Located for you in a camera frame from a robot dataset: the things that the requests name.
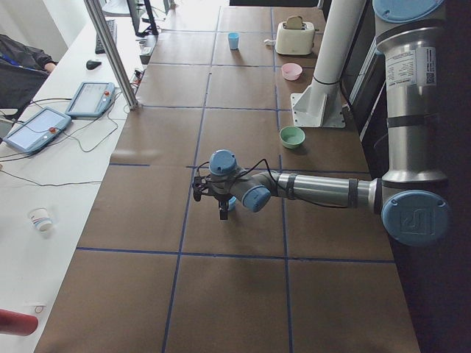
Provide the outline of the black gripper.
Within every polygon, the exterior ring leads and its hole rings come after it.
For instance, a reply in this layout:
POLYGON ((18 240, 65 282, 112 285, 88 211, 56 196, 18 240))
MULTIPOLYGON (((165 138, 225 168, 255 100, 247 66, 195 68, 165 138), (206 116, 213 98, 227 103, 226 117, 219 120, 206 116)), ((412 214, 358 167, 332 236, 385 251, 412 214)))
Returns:
POLYGON ((216 193, 214 198, 219 203, 219 219, 225 221, 228 219, 228 207, 229 207, 229 200, 230 194, 219 194, 216 193))

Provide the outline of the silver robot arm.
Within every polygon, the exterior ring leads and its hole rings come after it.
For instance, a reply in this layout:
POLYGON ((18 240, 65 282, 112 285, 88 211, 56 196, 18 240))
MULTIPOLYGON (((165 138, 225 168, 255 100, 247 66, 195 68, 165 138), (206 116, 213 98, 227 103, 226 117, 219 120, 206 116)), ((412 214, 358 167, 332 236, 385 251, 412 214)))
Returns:
POLYGON ((323 207, 368 207, 386 231, 408 246, 427 246, 450 226, 450 206, 436 189, 447 177, 435 164, 436 44, 445 27, 443 1, 374 1, 375 47, 384 56, 389 168, 370 182, 264 171, 251 174, 222 149, 207 176, 193 181, 194 198, 208 194, 227 217, 231 198, 257 212, 273 197, 323 207))

